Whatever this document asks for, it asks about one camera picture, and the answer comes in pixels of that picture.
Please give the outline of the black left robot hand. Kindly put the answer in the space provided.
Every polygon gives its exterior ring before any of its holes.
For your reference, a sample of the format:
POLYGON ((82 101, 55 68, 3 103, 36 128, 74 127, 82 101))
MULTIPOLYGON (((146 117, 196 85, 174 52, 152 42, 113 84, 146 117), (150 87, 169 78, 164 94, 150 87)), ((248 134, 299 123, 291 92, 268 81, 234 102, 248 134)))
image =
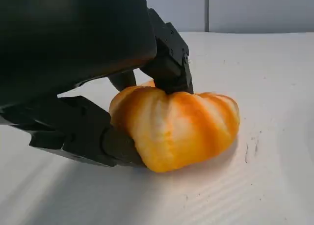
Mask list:
POLYGON ((121 91, 134 70, 170 94, 193 92, 189 48, 146 0, 0 0, 0 122, 34 148, 94 165, 142 166, 134 141, 82 96, 108 77, 121 91))

